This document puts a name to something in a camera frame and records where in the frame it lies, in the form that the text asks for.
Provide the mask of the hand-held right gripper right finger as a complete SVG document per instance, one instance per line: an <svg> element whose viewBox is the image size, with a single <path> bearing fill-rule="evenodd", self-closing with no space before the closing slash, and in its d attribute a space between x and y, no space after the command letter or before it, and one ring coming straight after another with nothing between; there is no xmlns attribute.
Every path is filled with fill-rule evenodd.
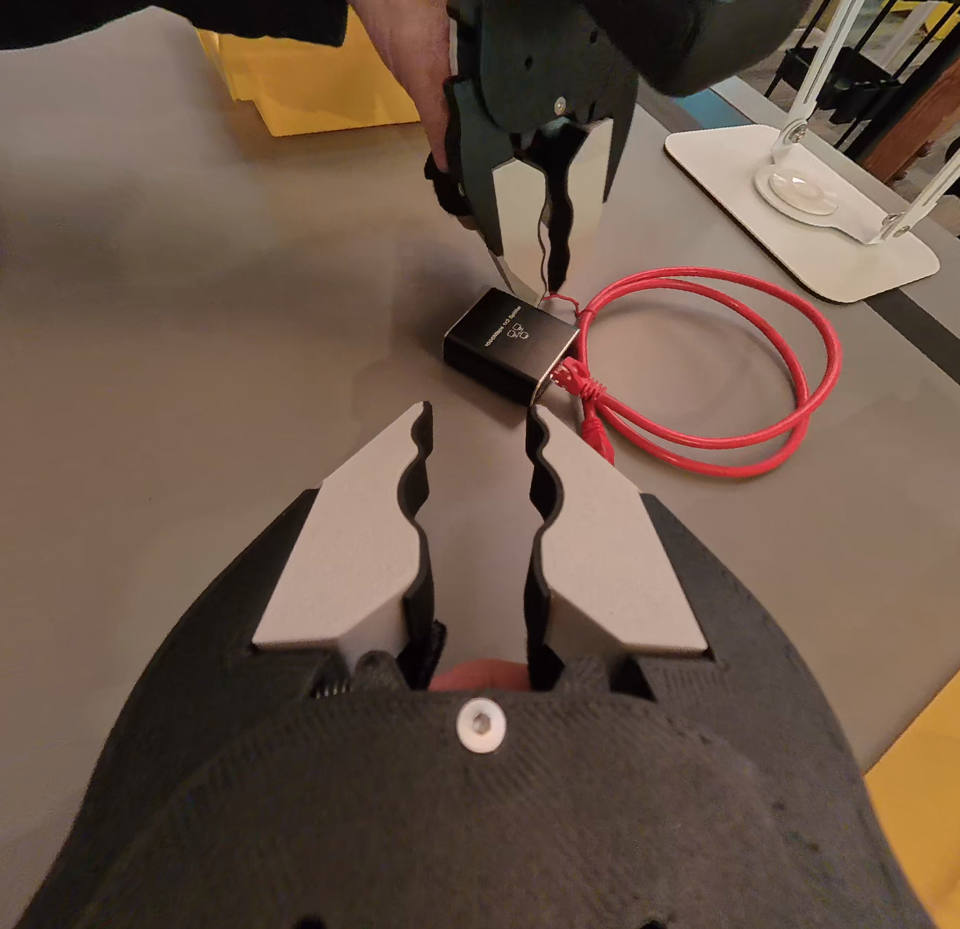
<svg viewBox="0 0 960 929"><path fill-rule="evenodd" d="M530 674L581 658L612 673L632 655L706 654L642 491L546 407L531 407L525 447L542 519L523 595Z"/></svg>

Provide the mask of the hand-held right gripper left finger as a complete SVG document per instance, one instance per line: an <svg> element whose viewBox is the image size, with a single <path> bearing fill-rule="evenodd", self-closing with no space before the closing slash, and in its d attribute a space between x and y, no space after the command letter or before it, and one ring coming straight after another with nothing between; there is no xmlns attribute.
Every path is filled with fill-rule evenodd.
<svg viewBox="0 0 960 929"><path fill-rule="evenodd" d="M433 583L416 516L429 494L433 409L414 403L318 487L253 645L321 649L354 667L429 640Z"/></svg>

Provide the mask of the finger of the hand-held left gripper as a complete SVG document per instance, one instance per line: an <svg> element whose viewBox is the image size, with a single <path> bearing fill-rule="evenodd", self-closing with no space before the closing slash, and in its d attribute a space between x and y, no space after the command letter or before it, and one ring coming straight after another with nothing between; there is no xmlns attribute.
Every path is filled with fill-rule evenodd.
<svg viewBox="0 0 960 929"><path fill-rule="evenodd" d="M491 250L491 258L514 296L541 304L547 294L542 239L546 176L539 167L513 158L495 168L492 179L502 247Z"/></svg>
<svg viewBox="0 0 960 929"><path fill-rule="evenodd" d="M536 226L545 288L562 288L589 256L606 202L612 121L581 126L559 118L535 132L535 167L545 182Z"/></svg>

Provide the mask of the black ethernet splitter box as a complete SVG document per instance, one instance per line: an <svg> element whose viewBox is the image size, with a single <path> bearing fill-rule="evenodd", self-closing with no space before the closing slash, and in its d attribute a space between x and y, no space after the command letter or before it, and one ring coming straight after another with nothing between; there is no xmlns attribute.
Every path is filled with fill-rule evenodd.
<svg viewBox="0 0 960 929"><path fill-rule="evenodd" d="M441 358L451 369L527 408L573 353L579 335L576 325L491 287L445 333Z"/></svg>

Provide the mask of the person's left hand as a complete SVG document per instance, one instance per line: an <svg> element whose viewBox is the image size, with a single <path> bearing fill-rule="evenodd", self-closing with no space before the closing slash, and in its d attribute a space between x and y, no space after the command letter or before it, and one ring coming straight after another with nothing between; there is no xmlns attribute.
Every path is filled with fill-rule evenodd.
<svg viewBox="0 0 960 929"><path fill-rule="evenodd" d="M437 168L449 168L449 0L347 0L380 59L414 103Z"/></svg>

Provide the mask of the white lamp base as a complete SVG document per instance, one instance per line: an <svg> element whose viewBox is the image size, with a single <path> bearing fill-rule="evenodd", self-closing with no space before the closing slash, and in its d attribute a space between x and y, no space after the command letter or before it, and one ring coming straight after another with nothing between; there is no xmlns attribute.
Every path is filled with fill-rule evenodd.
<svg viewBox="0 0 960 929"><path fill-rule="evenodd" d="M958 179L954 156L908 207L885 214L804 146L810 116L865 0L841 0L780 130L678 132L666 154L816 297L854 303L936 275L912 231Z"/></svg>

